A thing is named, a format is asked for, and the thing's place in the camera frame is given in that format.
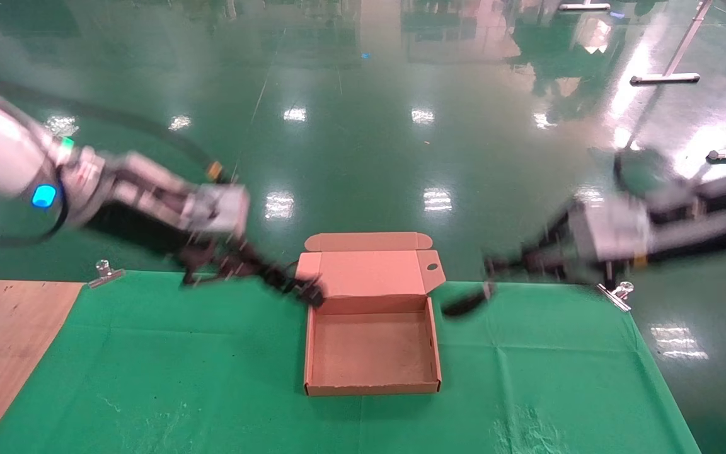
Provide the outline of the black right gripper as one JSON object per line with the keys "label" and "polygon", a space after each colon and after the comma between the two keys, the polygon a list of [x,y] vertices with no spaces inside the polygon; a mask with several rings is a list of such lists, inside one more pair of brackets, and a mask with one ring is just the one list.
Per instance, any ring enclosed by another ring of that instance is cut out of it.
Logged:
{"label": "black right gripper", "polygon": [[585,213],[564,213],[535,242],[512,256],[484,255],[482,299],[498,291],[500,273],[527,271],[562,282],[603,282],[604,265],[597,258],[596,242]]}

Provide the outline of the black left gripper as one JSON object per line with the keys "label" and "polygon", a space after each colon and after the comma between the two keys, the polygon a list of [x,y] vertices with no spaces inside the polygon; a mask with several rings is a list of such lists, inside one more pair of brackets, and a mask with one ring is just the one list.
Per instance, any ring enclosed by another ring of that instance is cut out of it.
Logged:
{"label": "black left gripper", "polygon": [[[250,243],[238,246],[233,227],[221,224],[215,213],[196,218],[187,227],[176,227],[127,205],[107,205],[95,214],[95,231],[138,245],[155,255],[178,259],[184,274],[182,287],[228,281],[235,276],[256,276],[282,295],[294,294],[300,302],[319,308],[325,302],[320,275],[299,277],[294,264],[282,265],[257,252]],[[237,250],[238,255],[219,253]]]}

